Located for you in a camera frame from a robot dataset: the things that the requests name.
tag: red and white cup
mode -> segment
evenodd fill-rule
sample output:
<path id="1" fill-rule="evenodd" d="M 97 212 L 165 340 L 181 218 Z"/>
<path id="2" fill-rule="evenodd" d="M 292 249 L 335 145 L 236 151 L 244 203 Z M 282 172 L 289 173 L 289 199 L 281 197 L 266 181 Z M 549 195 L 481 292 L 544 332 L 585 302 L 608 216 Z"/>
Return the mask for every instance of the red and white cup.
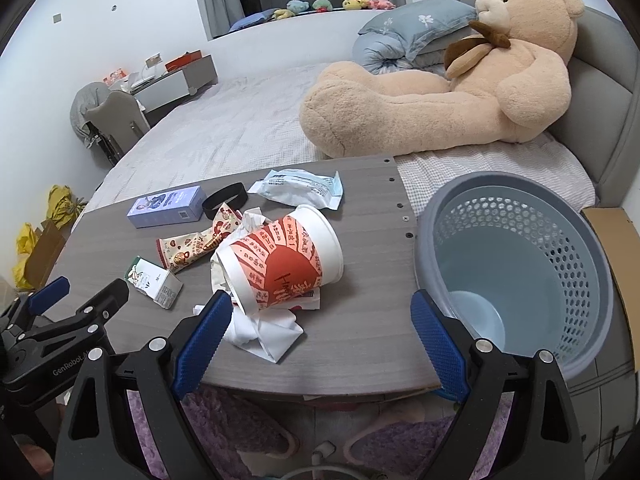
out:
<path id="1" fill-rule="evenodd" d="M 300 205 L 216 251 L 226 282 L 248 316 L 340 280 L 340 242 L 324 215 Z"/>

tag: wooden tabletop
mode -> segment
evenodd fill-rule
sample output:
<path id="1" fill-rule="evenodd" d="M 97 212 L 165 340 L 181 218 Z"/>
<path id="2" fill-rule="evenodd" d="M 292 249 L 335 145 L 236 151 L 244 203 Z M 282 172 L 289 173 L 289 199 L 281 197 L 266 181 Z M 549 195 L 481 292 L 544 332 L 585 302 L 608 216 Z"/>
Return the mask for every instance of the wooden tabletop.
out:
<path id="1" fill-rule="evenodd" d="M 416 290 L 416 220 L 393 158 L 339 158 L 296 164 L 315 174 L 340 172 L 344 197 L 338 211 L 322 210 L 344 253 L 344 276 L 321 288 L 321 308 L 297 312 L 305 333 L 278 364 L 223 341 L 203 381 L 264 394 L 370 396 L 440 385 L 411 324 L 410 298 Z M 207 194 L 241 181 L 245 187 L 268 170 L 199 182 Z M 76 308 L 115 278 L 137 255 L 160 263 L 156 238 L 199 232 L 199 222 L 136 229 L 127 219 L 135 199 L 87 213 L 76 226 L 50 280 L 68 277 L 69 295 L 47 312 L 53 320 Z M 293 208 L 249 195 L 242 208 L 259 206 L 270 219 Z M 171 310 L 163 310 L 130 286 L 129 302 L 107 325 L 117 352 L 140 349 L 155 336 L 168 336 L 211 296 L 209 258 L 177 273 L 184 286 Z"/>

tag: gray headboard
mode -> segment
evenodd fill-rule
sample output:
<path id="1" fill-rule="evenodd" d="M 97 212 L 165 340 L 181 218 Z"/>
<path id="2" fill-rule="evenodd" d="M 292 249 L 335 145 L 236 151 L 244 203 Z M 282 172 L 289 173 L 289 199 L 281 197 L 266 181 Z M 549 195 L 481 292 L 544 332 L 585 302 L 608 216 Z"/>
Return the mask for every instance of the gray headboard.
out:
<path id="1" fill-rule="evenodd" d="M 580 160 L 600 205 L 619 206 L 640 167 L 640 52 L 622 22 L 587 7 L 568 69 L 571 105 L 549 131 Z"/>

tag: light blue basket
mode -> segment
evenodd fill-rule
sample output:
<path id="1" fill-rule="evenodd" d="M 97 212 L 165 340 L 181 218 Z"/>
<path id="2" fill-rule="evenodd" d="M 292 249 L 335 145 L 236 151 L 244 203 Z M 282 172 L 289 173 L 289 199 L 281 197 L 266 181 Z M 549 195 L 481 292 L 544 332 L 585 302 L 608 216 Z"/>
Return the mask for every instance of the light blue basket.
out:
<path id="1" fill-rule="evenodd" d="M 532 180 L 478 172 L 443 186 L 418 219 L 415 262 L 418 285 L 446 316 L 475 338 L 502 334 L 504 352 L 548 349 L 565 380 L 591 363 L 609 331 L 613 288 L 600 243 Z"/>

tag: crumpled tissue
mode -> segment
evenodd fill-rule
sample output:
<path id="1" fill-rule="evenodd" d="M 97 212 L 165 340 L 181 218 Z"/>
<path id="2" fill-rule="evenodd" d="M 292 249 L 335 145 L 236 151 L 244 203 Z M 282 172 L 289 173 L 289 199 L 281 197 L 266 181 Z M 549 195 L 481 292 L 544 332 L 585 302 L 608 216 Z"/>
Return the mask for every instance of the crumpled tissue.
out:
<path id="1" fill-rule="evenodd" d="M 270 220 L 263 216 L 260 208 L 248 209 L 244 212 L 238 229 L 225 238 L 218 248 L 230 245 L 251 232 L 261 229 L 269 222 Z M 227 285 L 216 253 L 211 257 L 211 288 L 213 292 L 217 290 L 227 292 L 234 304 L 231 323 L 223 339 L 272 363 L 277 363 L 303 333 L 302 327 L 296 323 L 296 315 L 292 310 L 320 308 L 320 289 L 315 288 L 302 296 L 265 308 L 254 316 L 248 316 Z M 193 313 L 197 315 L 203 308 L 203 305 L 196 305 L 193 307 Z"/>

